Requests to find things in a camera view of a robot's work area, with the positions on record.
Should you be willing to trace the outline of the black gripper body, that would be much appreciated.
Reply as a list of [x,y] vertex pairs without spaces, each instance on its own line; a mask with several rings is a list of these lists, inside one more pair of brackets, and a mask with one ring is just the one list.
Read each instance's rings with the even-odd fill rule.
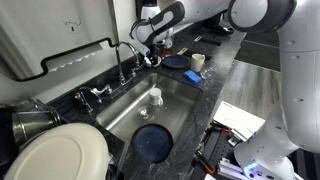
[[147,57],[146,62],[149,65],[157,65],[159,63],[159,58],[158,58],[157,55],[150,55],[150,56]]

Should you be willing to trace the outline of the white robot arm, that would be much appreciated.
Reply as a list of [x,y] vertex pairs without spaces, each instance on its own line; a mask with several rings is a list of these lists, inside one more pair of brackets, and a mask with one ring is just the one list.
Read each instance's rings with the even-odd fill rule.
[[320,0],[174,0],[137,23],[131,37],[150,46],[174,26],[222,12],[237,31],[278,40],[274,66],[264,53],[250,63],[280,74],[281,95],[262,127],[235,146],[235,160],[251,180],[295,180],[288,156],[320,151]]

